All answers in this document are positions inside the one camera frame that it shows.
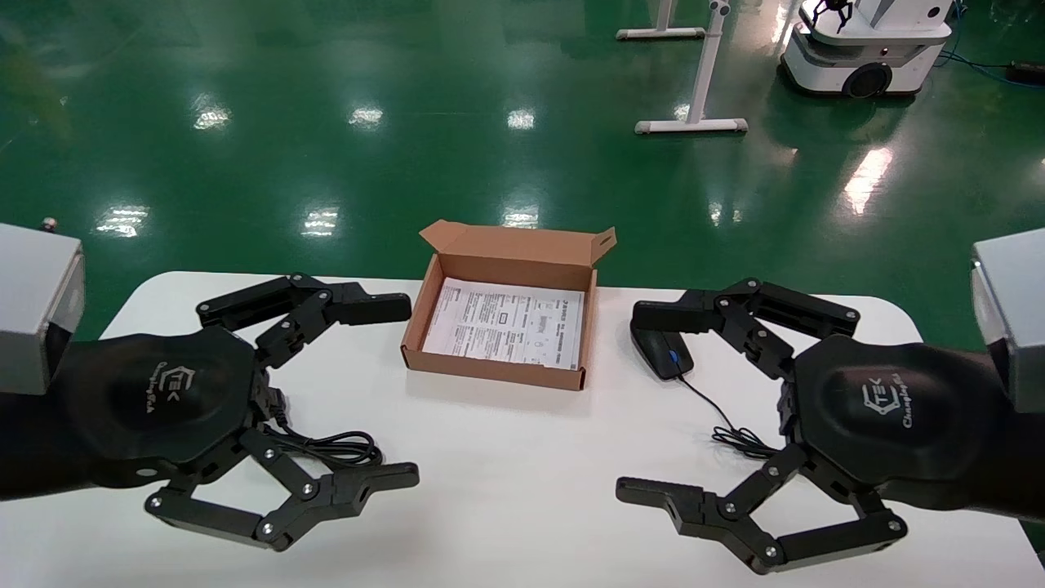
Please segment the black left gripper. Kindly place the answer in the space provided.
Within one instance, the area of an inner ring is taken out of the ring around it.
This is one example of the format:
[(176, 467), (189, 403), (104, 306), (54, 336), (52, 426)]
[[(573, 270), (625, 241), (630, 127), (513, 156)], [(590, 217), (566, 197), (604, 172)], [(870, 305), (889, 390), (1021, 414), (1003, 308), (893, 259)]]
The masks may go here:
[[(288, 550), (321, 523), (358, 517), (376, 492), (413, 488), (418, 466), (350, 466), (314, 478), (258, 430), (271, 416), (268, 368), (280, 368), (333, 324), (404, 323), (407, 293), (372, 295), (359, 283), (325, 283), (292, 273), (198, 305), (189, 335), (74, 344), (49, 395), (73, 436), (89, 484), (138, 488), (169, 480), (145, 511), (173, 528)], [(256, 350), (232, 332), (270, 319)], [(198, 500), (212, 483), (254, 458), (288, 491), (268, 514)]]

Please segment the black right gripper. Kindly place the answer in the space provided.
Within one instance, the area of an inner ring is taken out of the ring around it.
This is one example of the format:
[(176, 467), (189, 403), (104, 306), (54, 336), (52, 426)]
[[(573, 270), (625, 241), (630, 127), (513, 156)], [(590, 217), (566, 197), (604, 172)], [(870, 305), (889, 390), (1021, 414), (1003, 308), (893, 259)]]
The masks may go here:
[[(993, 362), (924, 343), (847, 338), (859, 320), (847, 306), (754, 278), (689, 289), (678, 301), (635, 302), (638, 330), (716, 332), (764, 375), (786, 381), (777, 409), (787, 446), (725, 496), (620, 477), (616, 498), (667, 511), (680, 536), (722, 544), (760, 577), (892, 546), (908, 528), (882, 499), (971, 509), (975, 469), (1014, 413)], [(795, 358), (769, 323), (821, 342)], [(779, 538), (762, 530), (754, 511), (798, 475), (852, 505), (857, 519)]]

